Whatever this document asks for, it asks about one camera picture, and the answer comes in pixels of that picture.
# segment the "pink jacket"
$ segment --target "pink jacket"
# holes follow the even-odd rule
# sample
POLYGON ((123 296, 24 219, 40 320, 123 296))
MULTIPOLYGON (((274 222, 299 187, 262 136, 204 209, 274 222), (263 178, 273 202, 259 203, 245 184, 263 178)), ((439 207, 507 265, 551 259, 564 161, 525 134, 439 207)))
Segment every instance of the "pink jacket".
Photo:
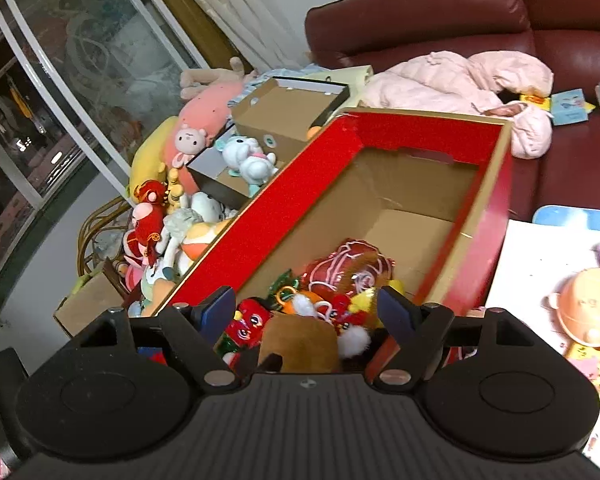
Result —
POLYGON ((519 102, 511 107, 515 113, 503 113, 496 94, 507 89, 548 97, 553 82, 549 67, 523 52, 481 52, 469 59, 453 52, 432 52, 373 76, 362 102, 373 108, 510 116, 514 121, 513 155, 536 158, 544 155, 551 143, 549 115, 519 102))

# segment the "red box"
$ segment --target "red box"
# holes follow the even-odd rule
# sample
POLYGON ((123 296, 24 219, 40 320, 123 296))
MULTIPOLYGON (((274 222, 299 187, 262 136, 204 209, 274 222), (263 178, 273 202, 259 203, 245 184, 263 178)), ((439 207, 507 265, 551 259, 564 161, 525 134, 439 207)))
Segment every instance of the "red box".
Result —
MULTIPOLYGON (((510 172, 507 121, 348 110, 222 232, 166 304, 198 304, 221 285, 238 300, 264 297, 279 274, 301 272, 350 237, 396 260, 416 304, 464 314, 481 303, 498 259, 510 172)), ((389 338, 367 376, 395 351, 389 338)))

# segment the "floor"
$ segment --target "floor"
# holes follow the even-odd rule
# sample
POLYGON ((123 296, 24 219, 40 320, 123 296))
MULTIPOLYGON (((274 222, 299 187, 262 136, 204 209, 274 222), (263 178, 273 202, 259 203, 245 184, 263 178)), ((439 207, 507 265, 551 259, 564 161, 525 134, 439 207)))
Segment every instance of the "floor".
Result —
POLYGON ((48 232, 6 297, 0 350, 13 346, 30 373, 68 341, 53 312, 77 278, 77 233, 91 212, 116 195, 98 174, 48 232))

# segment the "red leather sofa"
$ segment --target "red leather sofa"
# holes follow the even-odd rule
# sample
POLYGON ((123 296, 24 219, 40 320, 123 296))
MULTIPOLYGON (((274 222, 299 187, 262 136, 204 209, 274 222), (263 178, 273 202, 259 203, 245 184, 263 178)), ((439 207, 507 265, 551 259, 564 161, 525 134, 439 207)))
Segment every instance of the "red leather sofa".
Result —
MULTIPOLYGON (((582 88, 597 104, 600 0, 340 0, 311 9, 305 27, 315 62, 328 68, 377 73, 437 50, 520 50, 554 71, 554 92, 582 88)), ((600 110, 555 127, 549 152, 515 159, 513 171, 514 219, 547 204, 600 208, 600 110)))

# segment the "pink plush pig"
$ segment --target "pink plush pig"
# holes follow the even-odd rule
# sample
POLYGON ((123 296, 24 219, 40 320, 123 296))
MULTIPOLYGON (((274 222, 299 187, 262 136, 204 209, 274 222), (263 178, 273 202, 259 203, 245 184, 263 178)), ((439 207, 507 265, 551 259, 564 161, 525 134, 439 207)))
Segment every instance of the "pink plush pig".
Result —
MULTIPOLYGON (((227 103, 240 95, 242 88, 242 80, 211 84, 184 105, 178 115, 178 122, 174 126, 173 133, 165 143, 162 152, 162 161, 167 167, 174 167, 174 160, 179 162, 183 158, 183 151, 178 148, 180 143, 176 143, 181 137, 181 130, 184 130, 183 133, 189 134, 192 133, 192 130, 197 131, 198 134, 204 132, 205 145, 208 145, 226 123, 230 114, 227 103)), ((186 163, 178 168, 178 177, 185 193, 193 194, 199 191, 186 163)))

